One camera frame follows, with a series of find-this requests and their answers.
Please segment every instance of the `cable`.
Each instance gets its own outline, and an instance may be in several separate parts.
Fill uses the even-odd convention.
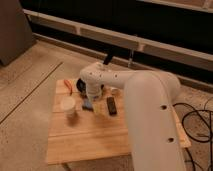
[[[188,107],[190,109],[192,109],[192,111],[186,113],[183,118],[182,118],[182,125],[183,125],[183,128],[186,132],[186,134],[192,139],[194,140],[195,142],[198,142],[198,143],[209,143],[209,156],[210,156],[210,165],[207,169],[207,171],[213,171],[213,167],[212,167],[212,163],[213,163],[213,149],[212,149],[212,138],[213,138],[213,132],[212,132],[212,114],[213,114],[213,111],[211,110],[207,110],[206,109],[206,106],[207,104],[213,100],[213,97],[211,97],[210,99],[208,99],[205,104],[204,104],[204,109],[201,109],[201,110],[197,110],[195,109],[192,105],[188,104],[188,103],[176,103],[174,104],[173,106],[178,106],[178,105],[182,105],[182,106],[185,106],[185,107]],[[205,120],[205,118],[200,114],[200,112],[205,112],[205,113],[208,113],[209,114],[209,123]],[[185,127],[185,121],[188,117],[190,116],[194,116],[194,115],[197,115],[200,120],[202,121],[202,123],[208,128],[208,131],[209,131],[209,136],[202,136],[202,137],[208,137],[207,140],[200,140],[200,139],[197,139],[195,138],[194,136],[192,136],[186,129]],[[191,162],[192,163],[192,167],[193,167],[193,171],[196,171],[196,166],[198,166],[202,171],[204,171],[204,169],[197,163],[193,160],[192,158],[192,155],[190,153],[190,151],[188,149],[186,149],[187,153],[188,153],[188,156],[190,158],[190,160],[187,160],[186,162]]]
[[[195,166],[197,166],[201,171],[204,171],[204,169],[202,168],[201,165],[199,165],[197,162],[195,161],[191,161],[191,160],[186,160],[185,163],[194,163]]]
[[[203,107],[204,110],[206,109],[207,104],[208,104],[211,100],[213,100],[213,97],[210,97],[210,98],[206,101],[206,103],[204,104],[204,107]]]
[[[192,170],[193,170],[193,171],[196,171],[195,161],[194,161],[194,159],[193,159],[193,157],[192,157],[192,154],[190,153],[190,151],[189,151],[188,148],[185,148],[185,150],[186,150],[186,152],[187,152],[187,154],[188,154],[188,156],[189,156],[189,158],[190,158],[190,161],[191,161],[191,163],[192,163]]]

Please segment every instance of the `terrazzo floor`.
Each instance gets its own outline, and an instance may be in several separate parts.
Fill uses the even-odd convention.
[[[37,44],[7,67],[0,67],[0,171],[62,171],[61,165],[46,165],[48,127],[55,83],[58,79],[78,77],[79,71],[98,59],[66,50],[46,42]],[[110,64],[112,69],[127,69]],[[176,102],[197,109],[213,95],[182,86]],[[213,110],[213,101],[207,106]],[[180,117],[188,111],[177,106]],[[194,119],[187,127],[199,125]],[[208,144],[192,141],[194,159],[207,170]],[[74,171],[132,171],[131,156],[69,164]]]

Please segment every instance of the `wooden tabletop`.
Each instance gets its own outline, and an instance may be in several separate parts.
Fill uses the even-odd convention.
[[[77,102],[77,116],[68,119],[61,111],[60,101],[63,97],[69,96],[69,90],[63,80],[58,80],[50,121],[46,163],[60,164],[130,154],[122,91],[114,96],[118,111],[116,116],[111,117],[108,114],[105,99],[112,96],[108,88],[105,88],[103,93],[102,115],[95,116],[93,112],[82,109],[83,99],[75,87],[76,80],[70,79],[69,81],[73,86],[72,96]],[[175,111],[174,117],[181,146],[191,146]]]

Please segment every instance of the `paper cup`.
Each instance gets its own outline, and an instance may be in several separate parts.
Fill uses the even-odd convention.
[[[60,103],[61,110],[67,114],[67,117],[74,117],[76,112],[76,102],[75,99],[71,96],[64,97]]]

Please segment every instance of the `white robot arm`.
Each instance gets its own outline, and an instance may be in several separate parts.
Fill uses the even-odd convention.
[[[125,118],[135,171],[186,171],[171,101],[180,91],[171,73],[107,71],[94,63],[80,72],[90,101],[101,85],[124,89]]]

